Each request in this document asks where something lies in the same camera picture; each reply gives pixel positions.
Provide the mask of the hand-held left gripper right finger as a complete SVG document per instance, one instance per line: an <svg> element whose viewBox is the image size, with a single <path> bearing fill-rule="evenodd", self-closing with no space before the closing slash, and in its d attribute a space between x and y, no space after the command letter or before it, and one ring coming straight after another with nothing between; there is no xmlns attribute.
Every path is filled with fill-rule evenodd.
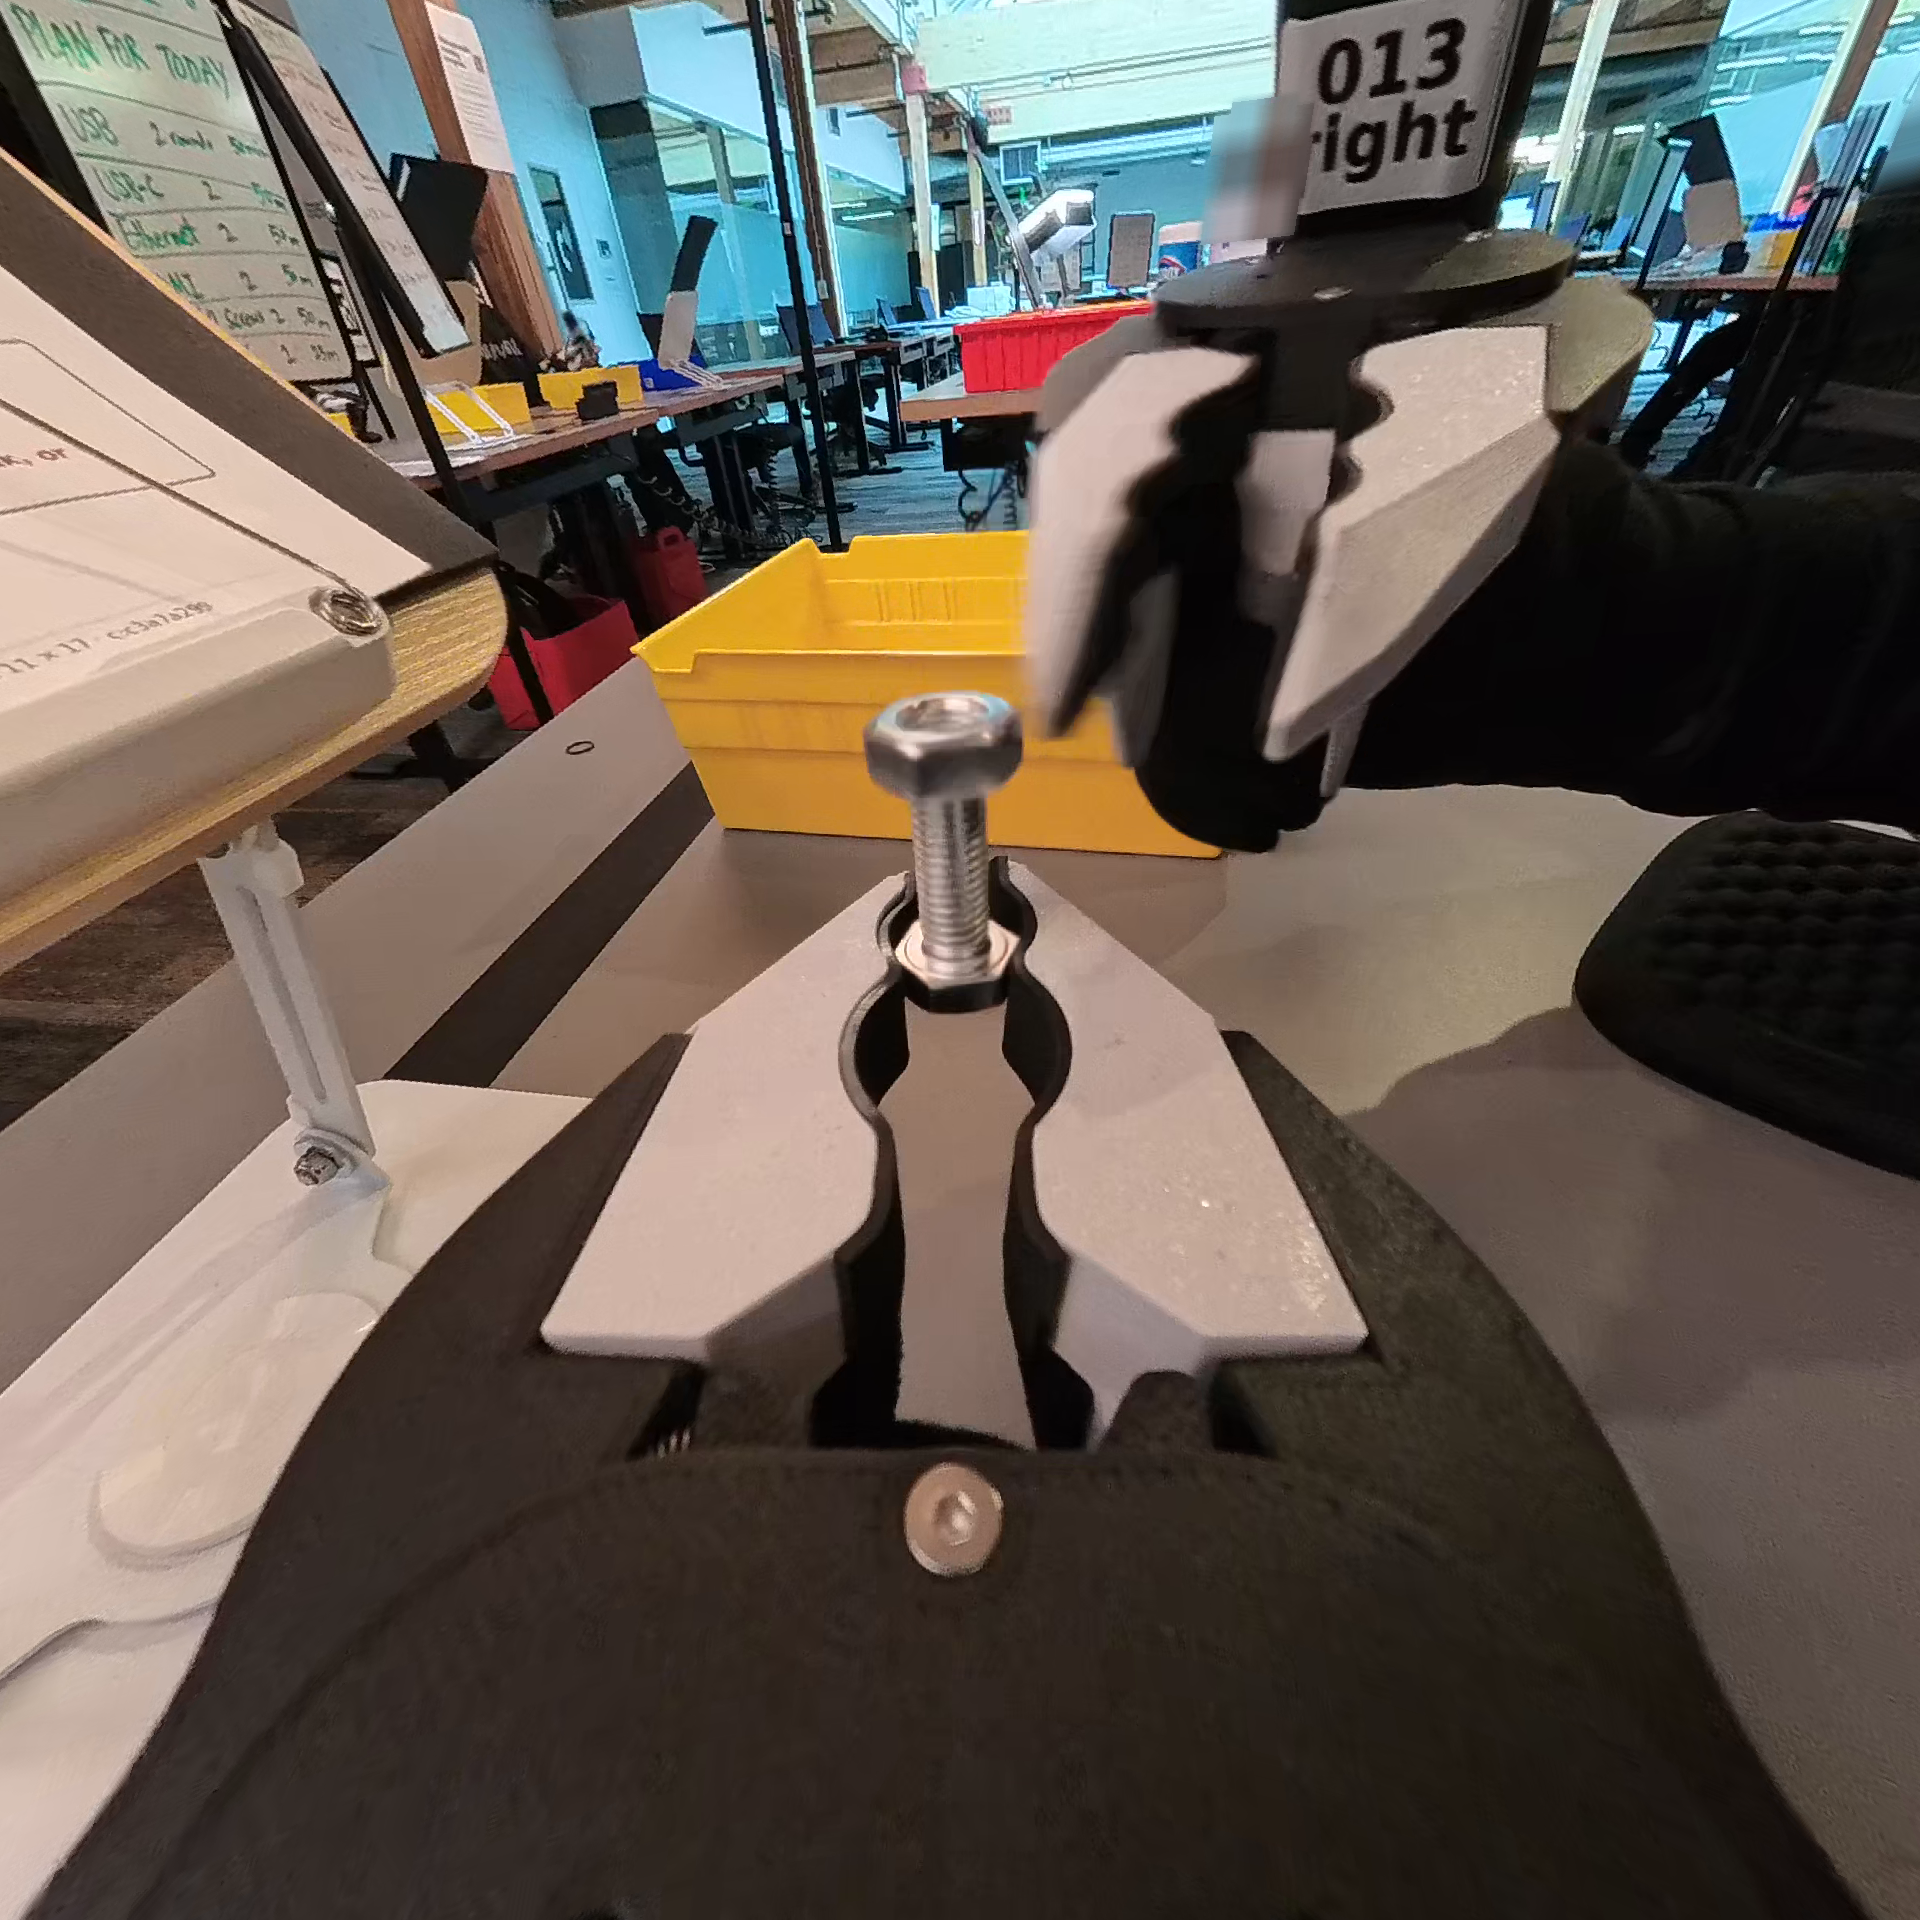
<svg viewBox="0 0 1920 1920"><path fill-rule="evenodd" d="M1002 1233L1039 1447L1090 1447L1144 1376L1361 1353L1363 1312L1224 1028L1030 869L1002 1055L1032 1097Z"/></svg>

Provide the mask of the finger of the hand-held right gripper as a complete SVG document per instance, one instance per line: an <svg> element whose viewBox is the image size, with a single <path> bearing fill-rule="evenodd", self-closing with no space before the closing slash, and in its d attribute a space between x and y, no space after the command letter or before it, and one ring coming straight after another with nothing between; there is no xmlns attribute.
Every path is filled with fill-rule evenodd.
<svg viewBox="0 0 1920 1920"><path fill-rule="evenodd" d="M1355 365L1382 417L1311 530L1308 588L1266 712L1288 760L1377 700L1511 551L1552 458L1547 326L1450 326Z"/></svg>
<svg viewBox="0 0 1920 1920"><path fill-rule="evenodd" d="M1244 453L1261 361L1227 348L1076 348L1048 375L1025 551L1025 696L1063 737L1107 702L1152 737L1179 590L1175 506Z"/></svg>

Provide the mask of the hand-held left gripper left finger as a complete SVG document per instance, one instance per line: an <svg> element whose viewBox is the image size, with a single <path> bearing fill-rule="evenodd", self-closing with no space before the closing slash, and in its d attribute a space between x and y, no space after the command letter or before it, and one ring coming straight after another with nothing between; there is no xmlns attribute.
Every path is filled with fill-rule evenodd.
<svg viewBox="0 0 1920 1920"><path fill-rule="evenodd" d="M549 1305L570 1356L864 1374L902 1369L898 1187L852 1065L886 1003L906 876L707 1012Z"/></svg>

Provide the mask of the steel hex nut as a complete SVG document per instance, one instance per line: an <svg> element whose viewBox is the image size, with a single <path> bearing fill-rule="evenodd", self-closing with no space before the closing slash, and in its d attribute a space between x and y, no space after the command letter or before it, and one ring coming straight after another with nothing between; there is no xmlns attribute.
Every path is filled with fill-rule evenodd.
<svg viewBox="0 0 1920 1920"><path fill-rule="evenodd" d="M938 1013L974 1013L1004 1002L1007 977L1013 957L1022 952L1022 938L1007 924L989 921L989 944L984 952L961 959L941 959L928 948L925 920L911 920L893 948L902 994L916 1005Z"/></svg>

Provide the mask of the steel hex bolt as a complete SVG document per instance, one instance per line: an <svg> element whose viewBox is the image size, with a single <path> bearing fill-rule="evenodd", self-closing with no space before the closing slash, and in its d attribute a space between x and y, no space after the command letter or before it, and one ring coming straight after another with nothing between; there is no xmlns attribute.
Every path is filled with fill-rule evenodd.
<svg viewBox="0 0 1920 1920"><path fill-rule="evenodd" d="M910 807L916 916L941 959L989 944L989 802L1016 776L1022 714L994 691L921 691L864 730L877 786Z"/></svg>

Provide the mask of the person's right forearm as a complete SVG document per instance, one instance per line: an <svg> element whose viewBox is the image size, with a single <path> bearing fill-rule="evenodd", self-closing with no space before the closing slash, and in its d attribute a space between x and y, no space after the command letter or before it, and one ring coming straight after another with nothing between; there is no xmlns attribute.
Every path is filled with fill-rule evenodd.
<svg viewBox="0 0 1920 1920"><path fill-rule="evenodd" d="M1620 800L1917 829L1915 472L1777 488L1636 474Z"/></svg>

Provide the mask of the person's right hand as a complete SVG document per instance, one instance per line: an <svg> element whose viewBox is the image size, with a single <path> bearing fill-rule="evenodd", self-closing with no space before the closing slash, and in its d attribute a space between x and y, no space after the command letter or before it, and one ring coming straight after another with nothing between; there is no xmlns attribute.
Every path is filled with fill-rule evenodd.
<svg viewBox="0 0 1920 1920"><path fill-rule="evenodd" d="M1571 769L1574 753L1547 744L1565 730L1550 714L1564 696L1547 689L1547 652L1575 629L1575 533L1601 525L1603 495L1630 481L1603 441L1575 437L1556 453L1518 548L1371 700L1344 785L1488 785L1538 750L1547 772ZM1280 636L1247 613L1224 562L1182 580L1137 782L1191 839L1266 853L1332 804L1331 737L1284 758L1264 753L1278 652Z"/></svg>

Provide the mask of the red storage bin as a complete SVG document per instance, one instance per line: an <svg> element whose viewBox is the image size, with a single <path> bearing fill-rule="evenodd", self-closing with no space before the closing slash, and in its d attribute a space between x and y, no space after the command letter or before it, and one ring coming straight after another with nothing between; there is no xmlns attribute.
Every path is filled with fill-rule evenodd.
<svg viewBox="0 0 1920 1920"><path fill-rule="evenodd" d="M1150 299L1025 310L956 324L969 394L1035 394L1071 353L1124 319L1152 311Z"/></svg>

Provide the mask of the long background workbench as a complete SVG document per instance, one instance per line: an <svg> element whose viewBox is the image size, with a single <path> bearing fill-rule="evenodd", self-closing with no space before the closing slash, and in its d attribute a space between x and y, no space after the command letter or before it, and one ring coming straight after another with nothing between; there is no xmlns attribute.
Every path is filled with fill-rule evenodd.
<svg viewBox="0 0 1920 1920"><path fill-rule="evenodd" d="M744 423L752 403L772 402L792 417L812 414L822 433L846 432L855 445L855 468L874 470L874 423L860 408L869 382L886 405L886 450L906 450L904 382L933 382L957 370L956 326L928 324L864 338L849 344L818 350L818 387L809 391L804 365L796 357L752 363L745 368L697 372L680 387L637 387L611 417L581 419L577 412L544 403L531 408L524 423L504 432L445 445L450 470L462 481L482 481L540 462L556 462L577 453L597 453L618 439L633 439L641 428L674 428L685 439L710 427L729 432Z"/></svg>

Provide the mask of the yellow plastic bin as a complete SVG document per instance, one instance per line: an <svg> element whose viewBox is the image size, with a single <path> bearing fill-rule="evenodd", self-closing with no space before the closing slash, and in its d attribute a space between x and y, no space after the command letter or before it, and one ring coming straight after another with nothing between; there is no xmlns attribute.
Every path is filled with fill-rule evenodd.
<svg viewBox="0 0 1920 1920"><path fill-rule="evenodd" d="M730 829L906 839L864 730L928 691L1025 700L1025 530L796 541L637 649Z"/></svg>

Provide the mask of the black metal pole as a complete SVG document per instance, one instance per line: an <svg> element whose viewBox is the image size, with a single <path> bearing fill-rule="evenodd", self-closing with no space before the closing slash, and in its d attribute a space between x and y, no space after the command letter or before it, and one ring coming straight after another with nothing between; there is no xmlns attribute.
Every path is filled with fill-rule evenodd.
<svg viewBox="0 0 1920 1920"><path fill-rule="evenodd" d="M828 441L828 405L826 394L819 382L818 370L818 356L812 348L812 335L807 326L807 292L804 292L804 265L800 252L800 234L795 228L795 195L792 181L787 176L785 164L785 144L781 144L781 109L776 99L776 84L773 84L773 61L772 61L772 39L770 39L770 21L763 3L745 3L745 19L749 19L749 34L754 44L757 57L757 84L759 84L759 99L761 99L761 130L763 141L770 146L772 156L772 178L773 178L773 195L776 195L776 213L780 213L780 232L781 232L781 247L785 247L785 269L787 269L787 285L790 285L790 305L795 310L796 319L796 353L803 361L803 381L804 381L804 395L809 408L809 427L812 427L812 462L818 470L818 488L822 497L822 510L828 519L828 551L842 553L849 548L849 541L842 537L840 525L840 504L836 493L836 474L831 464L831 441Z"/></svg>

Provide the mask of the red canister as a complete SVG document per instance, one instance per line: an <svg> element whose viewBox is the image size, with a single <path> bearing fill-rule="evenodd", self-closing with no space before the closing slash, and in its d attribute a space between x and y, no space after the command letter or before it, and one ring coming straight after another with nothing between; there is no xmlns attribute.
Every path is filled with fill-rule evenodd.
<svg viewBox="0 0 1920 1920"><path fill-rule="evenodd" d="M648 630L674 624L707 599L701 543L674 524L628 533L625 562Z"/></svg>

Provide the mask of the red bag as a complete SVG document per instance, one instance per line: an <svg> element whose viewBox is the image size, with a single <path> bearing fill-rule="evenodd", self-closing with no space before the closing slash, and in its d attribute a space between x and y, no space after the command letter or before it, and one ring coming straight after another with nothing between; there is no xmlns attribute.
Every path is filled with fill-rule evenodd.
<svg viewBox="0 0 1920 1920"><path fill-rule="evenodd" d="M533 667L552 714L581 702L625 667L637 643L633 610L625 599L591 592L547 592L522 599L519 649ZM508 730L540 728L542 718L526 694L512 647L501 649L486 689Z"/></svg>

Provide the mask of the wooden instruction board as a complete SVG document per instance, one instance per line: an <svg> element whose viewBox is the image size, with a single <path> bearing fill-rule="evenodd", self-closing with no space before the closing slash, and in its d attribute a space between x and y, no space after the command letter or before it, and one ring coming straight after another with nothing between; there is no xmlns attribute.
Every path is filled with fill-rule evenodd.
<svg viewBox="0 0 1920 1920"><path fill-rule="evenodd" d="M426 575L380 592L393 629L393 691L369 714L237 772L201 796L136 827L5 902L2 967L29 957L265 824L325 782L438 723L478 691L508 639L494 547L355 445L292 385L184 305L84 219L61 195L5 156L5 265L70 319L103 299L107 348L126 350L167 394L242 445L290 468L343 509L418 553Z"/></svg>

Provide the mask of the white paper poster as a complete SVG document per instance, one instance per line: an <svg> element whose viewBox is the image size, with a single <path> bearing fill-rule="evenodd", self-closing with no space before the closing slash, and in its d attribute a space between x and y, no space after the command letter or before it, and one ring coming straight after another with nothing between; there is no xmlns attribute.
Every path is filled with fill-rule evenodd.
<svg viewBox="0 0 1920 1920"><path fill-rule="evenodd" d="M517 158L472 19L450 6L426 6L426 21L468 164L487 174L514 174Z"/></svg>

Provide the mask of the wooden pillar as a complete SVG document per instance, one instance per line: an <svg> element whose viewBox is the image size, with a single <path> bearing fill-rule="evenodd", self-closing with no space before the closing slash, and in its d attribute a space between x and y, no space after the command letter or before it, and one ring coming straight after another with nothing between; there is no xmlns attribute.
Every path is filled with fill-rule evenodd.
<svg viewBox="0 0 1920 1920"><path fill-rule="evenodd" d="M438 35L440 12L462 16L462 6L388 3L388 8L440 158L472 164ZM499 317L514 326L533 361L544 363L564 348L564 326L547 285L514 167L504 174L487 174L486 199L475 219L475 273Z"/></svg>

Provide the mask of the small easel whiteboard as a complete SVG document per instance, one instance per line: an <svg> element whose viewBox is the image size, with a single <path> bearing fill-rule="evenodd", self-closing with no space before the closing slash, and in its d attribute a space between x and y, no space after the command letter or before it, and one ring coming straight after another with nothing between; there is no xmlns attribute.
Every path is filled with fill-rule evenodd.
<svg viewBox="0 0 1920 1920"><path fill-rule="evenodd" d="M297 29L258 6L222 6L249 82L270 108L329 207L371 299L422 361L475 344L426 260L346 99Z"/></svg>

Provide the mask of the printed instruction sheet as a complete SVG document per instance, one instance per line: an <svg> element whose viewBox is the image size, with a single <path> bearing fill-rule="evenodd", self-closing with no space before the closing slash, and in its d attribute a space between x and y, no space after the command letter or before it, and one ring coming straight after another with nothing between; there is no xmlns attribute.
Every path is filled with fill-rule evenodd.
<svg viewBox="0 0 1920 1920"><path fill-rule="evenodd" d="M5 898L395 687L318 588L383 590L418 553L167 394L5 273Z"/></svg>

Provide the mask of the green-lettered whiteboard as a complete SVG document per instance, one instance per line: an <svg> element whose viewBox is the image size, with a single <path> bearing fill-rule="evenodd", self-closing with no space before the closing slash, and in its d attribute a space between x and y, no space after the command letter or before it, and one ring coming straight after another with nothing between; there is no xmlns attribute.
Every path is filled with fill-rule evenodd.
<svg viewBox="0 0 1920 1920"><path fill-rule="evenodd" d="M286 382L357 363L219 6L5 3L5 102L55 183Z"/></svg>

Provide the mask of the white support bracket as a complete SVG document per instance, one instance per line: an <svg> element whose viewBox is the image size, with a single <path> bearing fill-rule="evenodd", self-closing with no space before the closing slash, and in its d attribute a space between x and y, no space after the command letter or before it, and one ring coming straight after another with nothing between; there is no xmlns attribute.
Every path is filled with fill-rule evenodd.
<svg viewBox="0 0 1920 1920"><path fill-rule="evenodd" d="M307 1138L335 1141L355 1156L355 1169L325 1187L383 1193L388 1178L360 1086L301 933L297 850L263 823L204 856L200 870L286 1088L293 1159Z"/></svg>

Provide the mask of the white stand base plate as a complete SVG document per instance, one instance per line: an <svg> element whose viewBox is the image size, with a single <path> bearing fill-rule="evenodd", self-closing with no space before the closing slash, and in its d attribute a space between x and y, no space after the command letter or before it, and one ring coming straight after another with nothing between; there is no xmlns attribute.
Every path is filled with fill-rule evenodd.
<svg viewBox="0 0 1920 1920"><path fill-rule="evenodd" d="M366 1086L378 1159L293 1179L283 1123L2 1404L2 1672L212 1609L304 1427L415 1273L586 1109Z"/></svg>

